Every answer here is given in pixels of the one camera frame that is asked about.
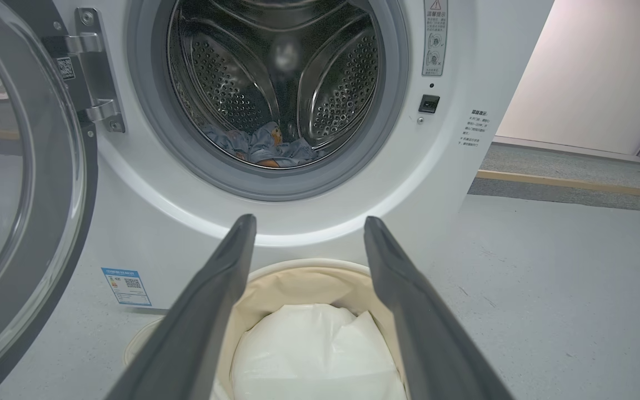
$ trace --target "front-loading washing machine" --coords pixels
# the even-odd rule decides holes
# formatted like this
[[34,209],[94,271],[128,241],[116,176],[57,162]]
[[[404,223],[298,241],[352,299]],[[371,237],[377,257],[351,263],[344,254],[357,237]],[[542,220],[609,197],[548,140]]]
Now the front-loading washing machine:
[[252,270],[367,264],[367,216],[433,268],[551,5],[0,0],[0,378],[84,243],[163,309],[246,213]]

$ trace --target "blue cloth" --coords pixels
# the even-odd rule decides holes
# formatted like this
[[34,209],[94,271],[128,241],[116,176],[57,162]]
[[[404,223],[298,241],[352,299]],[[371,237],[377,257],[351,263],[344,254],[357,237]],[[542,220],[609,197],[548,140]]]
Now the blue cloth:
[[295,167],[321,155],[303,138],[292,143],[281,142],[280,129],[275,122],[268,122],[252,134],[241,130],[223,131],[213,125],[205,125],[202,132],[224,151],[253,164],[272,159],[278,167]]

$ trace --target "blue label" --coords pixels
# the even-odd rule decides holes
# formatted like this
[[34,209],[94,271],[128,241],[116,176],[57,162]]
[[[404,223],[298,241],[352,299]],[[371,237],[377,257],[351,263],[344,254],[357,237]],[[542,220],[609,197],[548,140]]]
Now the blue label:
[[152,306],[137,271],[101,269],[117,302],[125,306]]

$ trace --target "qr code sticker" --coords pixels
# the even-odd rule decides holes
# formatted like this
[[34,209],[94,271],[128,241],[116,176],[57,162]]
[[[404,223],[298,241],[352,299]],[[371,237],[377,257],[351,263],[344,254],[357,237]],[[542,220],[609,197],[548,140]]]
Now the qr code sticker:
[[140,281],[138,279],[128,279],[128,278],[124,278],[124,279],[125,279],[125,284],[127,285],[128,288],[142,289],[142,287],[140,286]]
[[58,63],[58,70],[61,72],[61,76],[63,80],[73,79],[76,77],[76,74],[73,73],[73,63],[71,63],[71,57],[63,57],[57,58],[56,62]]

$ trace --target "screw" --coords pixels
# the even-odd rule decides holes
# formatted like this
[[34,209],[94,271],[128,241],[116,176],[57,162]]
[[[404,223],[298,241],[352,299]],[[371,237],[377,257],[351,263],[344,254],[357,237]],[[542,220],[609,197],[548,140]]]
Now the screw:
[[81,15],[81,21],[86,26],[93,25],[93,13],[90,11],[84,11]]

